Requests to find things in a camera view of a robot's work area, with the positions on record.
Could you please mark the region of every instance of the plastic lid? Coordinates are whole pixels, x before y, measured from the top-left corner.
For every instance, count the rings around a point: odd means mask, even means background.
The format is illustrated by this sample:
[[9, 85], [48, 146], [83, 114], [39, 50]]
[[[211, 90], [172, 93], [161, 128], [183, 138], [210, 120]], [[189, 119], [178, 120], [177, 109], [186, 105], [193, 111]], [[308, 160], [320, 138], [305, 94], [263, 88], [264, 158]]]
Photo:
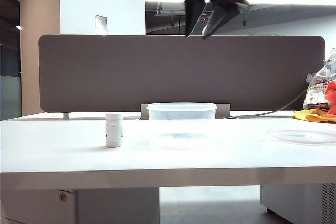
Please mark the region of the plastic lid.
[[336, 134], [308, 130], [270, 130], [267, 135], [272, 140], [304, 145], [336, 144]]
[[157, 111], [207, 111], [216, 110], [217, 107], [214, 103], [167, 102], [148, 104], [147, 109]]
[[120, 120], [122, 119], [122, 114], [118, 112], [107, 113], [105, 118], [106, 120]]

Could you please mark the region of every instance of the gray desk divider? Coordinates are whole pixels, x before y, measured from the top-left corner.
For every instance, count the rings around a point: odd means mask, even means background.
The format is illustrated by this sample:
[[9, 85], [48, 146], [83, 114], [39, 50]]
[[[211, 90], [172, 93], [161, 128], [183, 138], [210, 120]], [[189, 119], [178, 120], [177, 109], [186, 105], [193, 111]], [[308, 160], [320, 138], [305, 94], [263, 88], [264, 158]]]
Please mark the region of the gray desk divider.
[[[153, 102], [231, 103], [273, 110], [323, 66], [319, 36], [44, 35], [40, 104], [46, 112], [140, 111]], [[301, 109], [303, 98], [291, 109]]]

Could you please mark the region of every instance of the black cable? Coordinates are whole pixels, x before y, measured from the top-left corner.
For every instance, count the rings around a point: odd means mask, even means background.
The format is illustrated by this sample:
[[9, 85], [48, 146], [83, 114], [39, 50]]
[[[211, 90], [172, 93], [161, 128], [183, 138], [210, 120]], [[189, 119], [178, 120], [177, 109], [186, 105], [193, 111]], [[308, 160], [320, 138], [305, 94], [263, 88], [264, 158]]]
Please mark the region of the black cable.
[[294, 98], [294, 100], [292, 100], [291, 102], [287, 103], [285, 106], [271, 111], [271, 112], [265, 112], [265, 113], [261, 113], [261, 114], [254, 114], [254, 115], [238, 115], [238, 116], [229, 116], [227, 118], [222, 118], [222, 119], [237, 119], [237, 118], [255, 118], [257, 116], [261, 116], [261, 115], [268, 115], [268, 114], [273, 114], [275, 112], [278, 112], [280, 110], [284, 110], [285, 108], [287, 108], [289, 105], [293, 104], [296, 100], [298, 100], [304, 93], [306, 93], [307, 89], [303, 90], [297, 97]]

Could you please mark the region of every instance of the white table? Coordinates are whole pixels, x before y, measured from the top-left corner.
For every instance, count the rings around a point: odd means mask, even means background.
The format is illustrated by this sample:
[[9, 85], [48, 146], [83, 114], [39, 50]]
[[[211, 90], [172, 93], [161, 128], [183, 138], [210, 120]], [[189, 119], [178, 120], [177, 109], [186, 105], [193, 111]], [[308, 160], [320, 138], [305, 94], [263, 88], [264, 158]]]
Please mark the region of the white table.
[[1, 189], [336, 181], [336, 148], [266, 138], [270, 129], [335, 132], [334, 124], [282, 116], [213, 121], [124, 120], [123, 146], [112, 149], [104, 146], [104, 124], [102, 119], [88, 118], [1, 122]]

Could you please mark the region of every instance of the bottle cap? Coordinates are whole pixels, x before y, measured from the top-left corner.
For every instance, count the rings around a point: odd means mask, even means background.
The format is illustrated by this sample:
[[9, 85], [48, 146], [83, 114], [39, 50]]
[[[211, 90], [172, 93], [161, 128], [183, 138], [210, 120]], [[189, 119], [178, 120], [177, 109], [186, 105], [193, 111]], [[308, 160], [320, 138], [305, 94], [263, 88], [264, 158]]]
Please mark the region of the bottle cap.
[[106, 145], [107, 148], [117, 148], [117, 147], [120, 147], [122, 145], [122, 141], [117, 141], [117, 142], [106, 141], [105, 145]]
[[107, 113], [105, 118], [106, 120], [120, 120], [122, 119], [122, 114], [118, 112]]

